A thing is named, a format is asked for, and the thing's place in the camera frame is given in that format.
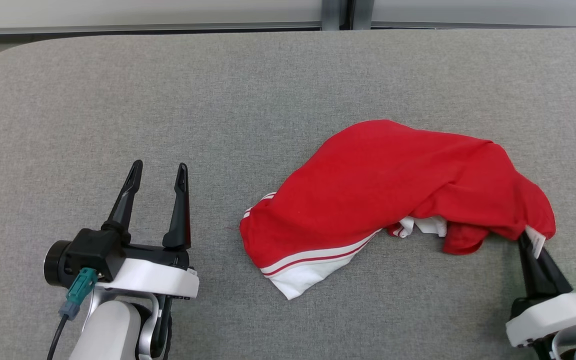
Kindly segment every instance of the gray fabric surface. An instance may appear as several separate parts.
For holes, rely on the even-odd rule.
[[[506,240],[458,257],[434,235],[380,234],[291,301],[247,257],[244,210],[378,118],[504,146],[549,196],[546,248],[576,287],[576,29],[57,39],[0,54],[0,359],[45,357],[65,294],[46,251],[101,225],[137,158],[138,244],[160,244],[189,167],[201,286],[173,306],[171,359],[532,359],[505,336],[524,293]]]

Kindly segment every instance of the white label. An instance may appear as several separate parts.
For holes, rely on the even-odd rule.
[[[532,242],[532,255],[535,259],[538,259],[544,248],[546,237],[528,225],[526,225],[526,234],[528,234],[528,239]]]

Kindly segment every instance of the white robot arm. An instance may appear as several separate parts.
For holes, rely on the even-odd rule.
[[[130,244],[128,233],[142,168],[141,160],[133,163],[101,230],[83,228],[73,241],[57,241],[46,255],[43,270],[48,284],[70,288],[69,296],[71,292],[82,294],[78,303],[92,291],[84,328],[70,354],[71,360],[166,359],[172,301],[197,297],[199,278],[189,265],[186,251],[190,248],[188,169],[179,164],[173,215],[163,246],[148,246]],[[84,273],[88,278],[82,281]],[[115,300],[118,296],[146,299],[150,309]],[[50,347],[49,360],[62,328],[78,310],[79,305],[73,305],[71,297],[59,310],[62,321]]]
[[[512,304],[508,340],[533,348],[539,360],[576,360],[576,292],[546,249],[535,258],[525,234],[517,242],[526,297]]]

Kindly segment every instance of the white stripe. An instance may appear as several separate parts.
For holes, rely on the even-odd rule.
[[[544,247],[544,243],[546,242],[546,236],[542,235],[541,232],[535,230],[530,225],[526,225],[526,234],[528,235],[528,239],[532,242],[532,255],[535,259],[539,258],[539,255],[542,253],[542,248]]]
[[[342,255],[345,253],[349,253],[350,251],[353,251],[353,250],[361,247],[363,244],[367,243],[372,237],[374,237],[375,234],[379,233],[380,231],[381,231],[381,228],[379,230],[373,232],[372,234],[368,235],[368,237],[361,239],[359,242],[354,243],[354,244],[349,244],[348,246],[337,247],[337,248],[323,248],[320,250],[309,250],[309,251],[302,251],[302,252],[294,253],[293,255],[286,256],[283,259],[275,262],[274,264],[267,266],[265,268],[260,268],[259,270],[261,270],[261,272],[264,274],[268,274],[269,272],[276,271],[277,269],[279,269],[281,267],[285,267],[286,265],[288,265],[292,262],[296,262],[297,260],[310,259],[310,258],[322,258],[324,256],[335,256],[335,255]]]
[[[266,196],[261,198],[261,200],[259,200],[259,201],[272,199],[275,197],[275,194],[277,194],[277,191],[267,194]],[[250,210],[252,210],[252,207],[247,208],[246,212],[244,212],[244,217],[242,217],[242,219],[246,219],[247,217],[250,216]]]
[[[286,271],[280,271],[276,276],[268,279],[281,291],[288,300],[294,299],[304,293],[308,288],[326,279],[336,269],[343,267],[352,260],[356,254],[343,258],[336,258],[326,263],[304,264],[290,266]]]
[[[354,257],[355,255],[357,255],[359,253],[359,251],[351,252],[345,256],[333,257],[331,259],[319,259],[319,260],[307,260],[307,261],[295,262],[294,264],[292,264],[290,266],[286,266],[285,268],[281,269],[281,271],[277,271],[276,273],[274,273],[272,275],[266,275],[265,273],[262,273],[262,274],[263,274],[263,276],[265,276],[266,279],[272,279],[272,278],[275,278],[276,276],[279,276],[279,275],[285,273],[286,271],[289,271],[290,269],[293,269],[296,267],[302,267],[304,265],[311,266],[311,265],[317,265],[317,264],[328,264],[328,263],[340,262],[343,259]]]

